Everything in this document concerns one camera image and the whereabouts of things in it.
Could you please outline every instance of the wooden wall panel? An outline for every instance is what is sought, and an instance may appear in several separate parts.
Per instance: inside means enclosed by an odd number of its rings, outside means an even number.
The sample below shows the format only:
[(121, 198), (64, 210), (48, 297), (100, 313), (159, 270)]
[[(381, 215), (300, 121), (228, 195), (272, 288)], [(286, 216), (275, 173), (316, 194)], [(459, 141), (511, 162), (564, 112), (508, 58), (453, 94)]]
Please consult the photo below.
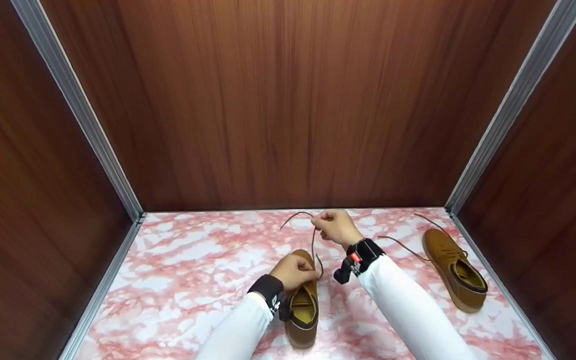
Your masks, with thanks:
[(443, 205), (554, 0), (44, 0), (146, 210)]
[(0, 0), (0, 359), (59, 355), (130, 223)]
[(576, 27), (459, 218), (560, 359), (576, 359)]

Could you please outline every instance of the black wrist strap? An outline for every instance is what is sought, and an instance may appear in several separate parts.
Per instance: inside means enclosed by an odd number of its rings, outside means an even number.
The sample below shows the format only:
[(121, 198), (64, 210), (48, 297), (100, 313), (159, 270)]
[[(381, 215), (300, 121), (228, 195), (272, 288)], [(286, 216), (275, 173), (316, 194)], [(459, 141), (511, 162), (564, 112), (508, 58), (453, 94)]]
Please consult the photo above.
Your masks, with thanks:
[(274, 315), (279, 309), (279, 305), (286, 300), (283, 291), (284, 283), (281, 280), (265, 274), (258, 278), (247, 292), (258, 292), (261, 294), (265, 298), (265, 303), (268, 305), (270, 312)]
[(359, 255), (359, 273), (363, 273), (368, 270), (370, 264), (386, 253), (372, 239), (364, 238), (358, 243), (348, 246), (345, 254), (348, 256)]

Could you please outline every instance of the marble floor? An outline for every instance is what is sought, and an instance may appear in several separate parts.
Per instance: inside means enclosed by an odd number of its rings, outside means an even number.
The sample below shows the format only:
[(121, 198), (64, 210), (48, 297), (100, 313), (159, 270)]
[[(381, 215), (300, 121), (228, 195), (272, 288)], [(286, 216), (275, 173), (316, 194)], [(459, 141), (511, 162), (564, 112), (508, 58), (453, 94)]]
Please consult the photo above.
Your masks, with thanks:
[[(281, 257), (309, 249), (313, 226), (296, 210), (170, 212), (149, 214), (119, 269), (75, 358), (192, 359), (211, 330), (261, 275)], [(317, 214), (318, 210), (308, 210)], [(432, 219), (468, 251), (489, 284), (482, 310), (457, 310), (431, 264), (390, 239), (377, 243), (444, 310), (480, 359), (541, 359), (530, 331), (498, 285), (470, 251), (443, 208), (349, 210), (366, 237), (388, 235), (423, 253), (421, 237)], [(290, 346), (274, 319), (254, 359), (413, 359), (354, 276), (332, 277), (343, 259), (338, 246), (315, 240), (326, 273), (318, 282), (317, 341), (308, 350)]]

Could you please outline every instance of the metal frame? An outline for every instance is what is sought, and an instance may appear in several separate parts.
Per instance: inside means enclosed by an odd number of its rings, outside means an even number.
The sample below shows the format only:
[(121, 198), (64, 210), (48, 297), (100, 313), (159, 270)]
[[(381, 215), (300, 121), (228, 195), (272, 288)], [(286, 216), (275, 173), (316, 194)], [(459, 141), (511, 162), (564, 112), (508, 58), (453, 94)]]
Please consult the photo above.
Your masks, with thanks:
[(103, 278), (99, 282), (99, 285), (96, 287), (96, 290), (94, 290), (94, 294), (90, 298), (86, 309), (79, 318), (77, 326), (72, 331), (70, 339), (68, 339), (66, 346), (61, 351), (59, 360), (74, 359), (75, 355), (77, 354), (77, 350), (80, 348), (82, 341), (90, 330), (90, 326), (92, 325), (92, 321), (95, 318), (99, 307), (101, 306), (106, 294), (108, 293), (108, 290), (110, 289), (110, 285), (112, 285), (115, 277), (117, 276), (119, 268), (121, 268), (124, 259), (126, 259), (128, 250), (130, 250), (130, 246), (132, 246), (135, 237), (137, 237), (137, 233), (142, 227), (142, 223), (144, 222), (145, 218), (146, 214), (142, 214), (138, 221), (135, 221), (132, 223), (132, 226), (130, 226), (130, 230), (128, 230), (128, 233), (124, 237), (123, 242), (121, 242), (121, 246), (119, 246), (119, 249), (112, 258), (108, 269), (106, 269), (105, 274), (103, 274)]
[(39, 0), (10, 0), (132, 221), (144, 210)]
[[(108, 137), (82, 88), (82, 84), (40, 0), (10, 0), (10, 2), (14, 6), (14, 9), (16, 9), (23, 25), (25, 25), (25, 28), (30, 34), (30, 38), (32, 38), (34, 45), (37, 47), (57, 86), (66, 99), (94, 154), (121, 199), (126, 212), (133, 221), (130, 230), (126, 234), (114, 258), (112, 258), (112, 262), (110, 262), (100, 284), (91, 297), (59, 357), (60, 360), (71, 360), (76, 355), (80, 344), (89, 331), (104, 297), (110, 289), (119, 268), (121, 268), (121, 264), (137, 236), (144, 218), (146, 218), (146, 214), (144, 214), (121, 164), (119, 164), (119, 160), (108, 141)], [(482, 255), (480, 249), (466, 231), (466, 228), (464, 228), (461, 221), (459, 221), (457, 213), (461, 210), (471, 191), (473, 191), (475, 184), (482, 176), (494, 153), (499, 148), (535, 87), (542, 79), (542, 76), (550, 66), (555, 55), (557, 55), (564, 41), (566, 41), (575, 23), (576, 0), (558, 0), (532, 44), (530, 51), (528, 51), (526, 58), (523, 60), (519, 71), (515, 75), (512, 84), (487, 126), (486, 131), (471, 155), (468, 164), (445, 205), (446, 211), (450, 214), (450, 217), (478, 259), (480, 259), (483, 267), (488, 271), (496, 284), (499, 285), (499, 288), (508, 299), (512, 308), (519, 315), (541, 347), (544, 355), (550, 359), (555, 359), (550, 348), (546, 345), (537, 330), (535, 330), (535, 327), (528, 317), (526, 317), (523, 310), (521, 310), (508, 289), (503, 285), (489, 262), (487, 262), (486, 258)]]
[(488, 260), (486, 260), (486, 257), (484, 257), (480, 248), (478, 248), (477, 244), (475, 244), (475, 241), (464, 227), (464, 224), (462, 224), (462, 222), (459, 221), (457, 215), (452, 214), (452, 212), (448, 212), (448, 214), (450, 215), (450, 218), (452, 218), (453, 223), (459, 229), (459, 232), (463, 235), (464, 239), (466, 239), (466, 243), (468, 243), (473, 253), (475, 253), (475, 255), (477, 256), (477, 259), (480, 260), (482, 266), (486, 269), (486, 271), (490, 275), (490, 278), (492, 278), (494, 282), (499, 286), (499, 290), (501, 290), (503, 296), (505, 296), (505, 298), (508, 299), (510, 307), (512, 307), (512, 309), (517, 313), (517, 315), (519, 315), (521, 321), (526, 325), (526, 328), (528, 328), (528, 331), (530, 332), (532, 337), (537, 342), (539, 348), (541, 349), (542, 355), (544, 355), (548, 359), (555, 360), (556, 357), (551, 351), (551, 348), (548, 347), (542, 336), (539, 335), (539, 332), (537, 332), (537, 329), (535, 328), (533, 323), (530, 321), (530, 319), (528, 319), (528, 316), (526, 316), (524, 310), (522, 310), (517, 301), (515, 301), (515, 298), (510, 294), (510, 291), (508, 291), (504, 283), (501, 282), (501, 279), (499, 278), (497, 273), (492, 269), (492, 266), (490, 266), (490, 263), (488, 262)]
[(446, 209), (459, 214), (486, 166), (576, 23), (576, 0), (558, 0), (461, 173)]

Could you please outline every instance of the wrist-mounted camera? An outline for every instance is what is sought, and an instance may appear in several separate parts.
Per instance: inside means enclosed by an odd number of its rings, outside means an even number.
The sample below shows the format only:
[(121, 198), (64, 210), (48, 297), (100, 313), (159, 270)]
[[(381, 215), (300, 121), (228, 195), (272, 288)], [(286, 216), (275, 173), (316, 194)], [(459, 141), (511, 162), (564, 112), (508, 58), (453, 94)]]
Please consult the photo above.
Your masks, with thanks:
[(334, 271), (334, 280), (340, 284), (346, 284), (350, 280), (351, 272), (355, 276), (364, 273), (370, 264), (386, 253), (372, 239), (365, 238), (348, 246), (345, 254), (341, 267)]

